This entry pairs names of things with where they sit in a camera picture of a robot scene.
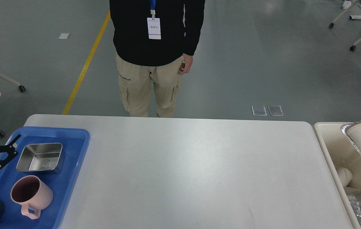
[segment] gray floor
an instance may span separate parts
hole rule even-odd
[[[328,28],[342,3],[207,0],[175,117],[361,120],[361,43],[349,51],[361,37],[361,20],[346,16]],[[32,114],[62,113],[108,4],[0,0],[0,72],[27,89],[20,93],[0,79],[0,129],[10,135]],[[57,39],[61,32],[71,32],[70,38]],[[109,22],[69,114],[128,116],[118,93],[113,33]],[[252,105],[281,105],[285,116],[253,116]],[[150,114],[154,109],[151,103]]]

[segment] blue tray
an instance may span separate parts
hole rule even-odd
[[[5,211],[1,217],[0,228],[7,229],[56,229],[63,219],[64,212],[79,175],[81,164],[90,140],[90,134],[85,129],[47,128],[47,127],[22,127],[9,137],[8,142],[22,135],[16,143],[19,153],[8,165],[0,170],[0,200],[5,204]],[[29,144],[60,142],[63,145],[62,154],[64,161],[58,174],[25,174],[16,170],[16,164],[23,148]],[[1,153],[0,160],[6,158],[6,153]],[[42,210],[40,218],[31,220],[21,214],[21,205],[10,198],[12,186],[26,175],[38,176],[53,191],[52,203]]]

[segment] beige bin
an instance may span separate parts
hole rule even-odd
[[[336,168],[347,168],[353,175],[353,179],[350,181],[348,187],[361,190],[361,155],[342,133],[340,128],[343,124],[346,123],[319,122],[314,125],[314,130],[336,183],[340,197],[349,214],[351,223],[355,229],[359,229],[360,226],[349,204],[339,176],[336,173]]]

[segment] lanyard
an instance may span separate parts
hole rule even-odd
[[[155,19],[155,6],[156,6],[156,0],[149,0],[149,2],[151,3],[151,14],[152,14],[152,19]]]

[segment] person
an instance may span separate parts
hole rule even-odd
[[[110,0],[118,84],[130,116],[148,117],[151,81],[157,117],[172,117],[190,71],[205,0]]]

